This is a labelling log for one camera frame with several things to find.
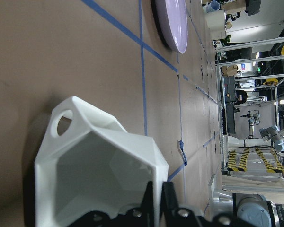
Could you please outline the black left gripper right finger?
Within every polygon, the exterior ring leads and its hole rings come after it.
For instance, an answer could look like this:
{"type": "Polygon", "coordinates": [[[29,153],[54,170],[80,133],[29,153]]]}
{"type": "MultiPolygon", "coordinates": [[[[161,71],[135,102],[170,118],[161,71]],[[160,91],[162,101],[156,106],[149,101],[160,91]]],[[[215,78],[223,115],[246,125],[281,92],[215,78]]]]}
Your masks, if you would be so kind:
{"type": "Polygon", "coordinates": [[[216,215],[206,220],[192,209],[180,207],[172,182],[164,182],[161,195],[161,209],[168,227],[245,227],[246,222],[230,214],[216,215]]]}

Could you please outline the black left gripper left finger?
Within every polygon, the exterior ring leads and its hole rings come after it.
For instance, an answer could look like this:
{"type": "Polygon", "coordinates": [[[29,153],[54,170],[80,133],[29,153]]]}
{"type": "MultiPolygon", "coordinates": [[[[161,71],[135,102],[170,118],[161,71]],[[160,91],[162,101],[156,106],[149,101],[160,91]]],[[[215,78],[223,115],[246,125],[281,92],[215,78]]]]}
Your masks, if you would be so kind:
{"type": "Polygon", "coordinates": [[[153,182],[147,183],[140,206],[110,218],[108,214],[90,211],[70,224],[71,227],[152,227],[154,226],[153,182]]]}

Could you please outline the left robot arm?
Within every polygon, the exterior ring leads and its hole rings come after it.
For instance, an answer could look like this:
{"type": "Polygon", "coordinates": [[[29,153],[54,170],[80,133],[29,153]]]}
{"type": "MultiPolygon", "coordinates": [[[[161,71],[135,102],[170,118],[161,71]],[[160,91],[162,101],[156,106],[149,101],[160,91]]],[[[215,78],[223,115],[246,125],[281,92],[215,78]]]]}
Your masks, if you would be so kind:
{"type": "MultiPolygon", "coordinates": [[[[72,227],[153,227],[154,207],[148,182],[142,203],[125,214],[110,218],[93,210],[76,221],[72,227]]],[[[160,217],[167,227],[284,227],[284,204],[273,203],[260,194],[213,192],[214,217],[206,220],[194,208],[180,206],[174,184],[163,182],[160,217]]]]}

